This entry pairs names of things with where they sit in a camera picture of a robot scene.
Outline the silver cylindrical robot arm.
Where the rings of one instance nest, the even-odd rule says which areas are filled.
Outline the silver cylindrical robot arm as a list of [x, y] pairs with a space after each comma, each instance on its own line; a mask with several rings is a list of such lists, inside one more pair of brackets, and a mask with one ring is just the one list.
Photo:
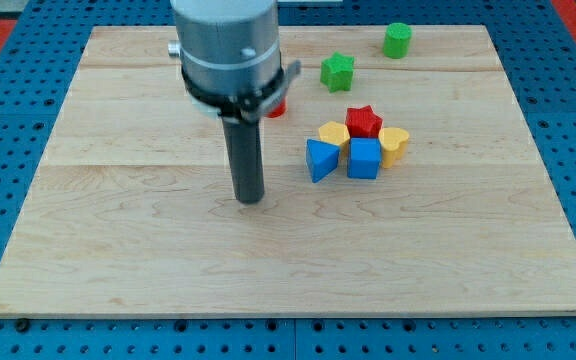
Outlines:
[[187, 92], [256, 124], [284, 100], [301, 62], [282, 66], [275, 0], [172, 0]]

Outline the red block behind arm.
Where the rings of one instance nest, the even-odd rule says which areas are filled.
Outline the red block behind arm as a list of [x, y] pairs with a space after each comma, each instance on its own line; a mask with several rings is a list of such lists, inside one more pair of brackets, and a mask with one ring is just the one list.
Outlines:
[[284, 98], [272, 111], [266, 114], [267, 118], [277, 118], [282, 116], [287, 110], [287, 99]]

